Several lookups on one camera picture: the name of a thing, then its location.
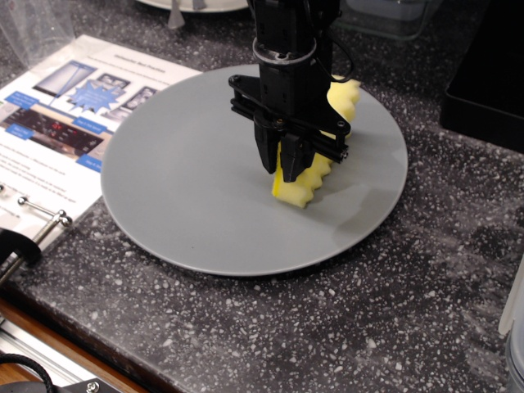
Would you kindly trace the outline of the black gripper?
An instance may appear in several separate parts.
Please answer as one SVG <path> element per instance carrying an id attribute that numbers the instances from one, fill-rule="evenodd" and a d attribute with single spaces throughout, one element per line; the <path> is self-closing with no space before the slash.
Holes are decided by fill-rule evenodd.
<path id="1" fill-rule="evenodd" d="M 268 173 L 277 169 L 278 146 L 282 179 L 293 183 L 312 165 L 316 153 L 341 162 L 347 157 L 346 137 L 350 122 L 329 105 L 331 83 L 348 77 L 327 73 L 308 61 L 299 66 L 260 64 L 257 76 L 233 75 L 232 110 L 252 120 L 262 165 Z"/>

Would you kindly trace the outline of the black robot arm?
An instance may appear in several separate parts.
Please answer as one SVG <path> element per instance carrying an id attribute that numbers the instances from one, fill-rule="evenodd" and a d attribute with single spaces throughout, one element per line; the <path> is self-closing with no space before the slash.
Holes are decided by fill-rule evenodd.
<path id="1" fill-rule="evenodd" d="M 337 163 L 347 155 L 351 127 L 328 101 L 332 84 L 349 76 L 332 75 L 338 44 L 331 25 L 340 16 L 338 1 L 250 1 L 255 19 L 252 50 L 256 77 L 233 75 L 232 109 L 252 120 L 260 159 L 269 173 L 282 171 L 296 181 L 316 155 Z"/>

